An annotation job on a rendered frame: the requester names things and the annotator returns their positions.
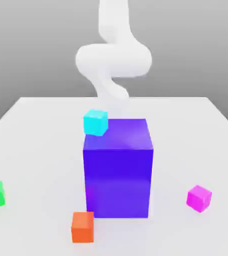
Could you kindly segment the large purple box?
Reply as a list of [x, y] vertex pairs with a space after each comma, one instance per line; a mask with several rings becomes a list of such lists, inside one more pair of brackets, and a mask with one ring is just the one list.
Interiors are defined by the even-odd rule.
[[153, 153], [144, 118], [110, 119], [102, 136], [86, 135], [87, 211], [98, 219], [147, 218]]

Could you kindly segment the small magenta cube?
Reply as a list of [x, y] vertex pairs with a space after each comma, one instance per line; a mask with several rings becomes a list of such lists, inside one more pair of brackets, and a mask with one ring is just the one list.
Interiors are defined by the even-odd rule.
[[196, 185], [188, 191], [186, 204], [195, 211], [201, 213], [210, 205], [211, 197], [211, 191]]

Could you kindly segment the small cyan cube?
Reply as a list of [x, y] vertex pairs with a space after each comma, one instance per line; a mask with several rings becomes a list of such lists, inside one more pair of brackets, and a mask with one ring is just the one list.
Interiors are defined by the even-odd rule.
[[83, 117], [86, 135], [102, 136], [108, 129], [108, 113], [102, 110], [89, 110]]

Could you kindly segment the small orange cube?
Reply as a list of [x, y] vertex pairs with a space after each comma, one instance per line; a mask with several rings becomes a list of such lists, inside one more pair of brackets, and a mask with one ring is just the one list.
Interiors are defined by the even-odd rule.
[[94, 213], [74, 212], [71, 225], [73, 243], [94, 242]]

